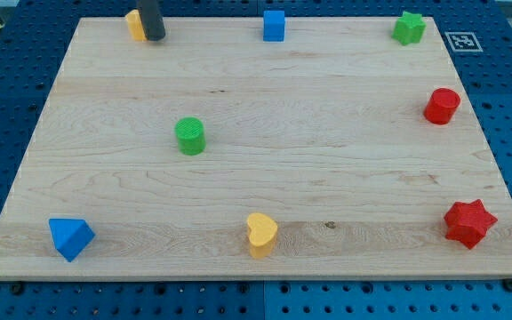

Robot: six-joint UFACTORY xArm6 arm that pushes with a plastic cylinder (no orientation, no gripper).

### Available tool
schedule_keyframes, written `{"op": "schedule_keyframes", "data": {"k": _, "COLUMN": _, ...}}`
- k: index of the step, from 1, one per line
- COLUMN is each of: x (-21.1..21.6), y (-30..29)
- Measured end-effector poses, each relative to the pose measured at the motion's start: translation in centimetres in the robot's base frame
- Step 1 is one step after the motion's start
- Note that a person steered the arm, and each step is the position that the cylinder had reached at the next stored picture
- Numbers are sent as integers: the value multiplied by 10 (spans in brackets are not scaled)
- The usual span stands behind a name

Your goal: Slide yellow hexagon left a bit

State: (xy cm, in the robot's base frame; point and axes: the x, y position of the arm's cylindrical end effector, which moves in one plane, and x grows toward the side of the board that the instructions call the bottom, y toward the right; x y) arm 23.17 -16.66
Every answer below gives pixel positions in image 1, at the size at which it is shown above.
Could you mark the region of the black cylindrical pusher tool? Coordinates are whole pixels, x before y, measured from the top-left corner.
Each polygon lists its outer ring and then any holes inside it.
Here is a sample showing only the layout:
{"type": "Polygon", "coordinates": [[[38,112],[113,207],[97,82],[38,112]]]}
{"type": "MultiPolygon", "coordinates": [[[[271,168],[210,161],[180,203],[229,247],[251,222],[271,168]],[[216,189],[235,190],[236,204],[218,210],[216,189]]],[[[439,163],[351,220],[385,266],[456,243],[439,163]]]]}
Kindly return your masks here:
{"type": "Polygon", "coordinates": [[[136,6],[146,39],[149,41],[163,40],[165,38],[165,27],[159,1],[137,0],[136,6]]]}

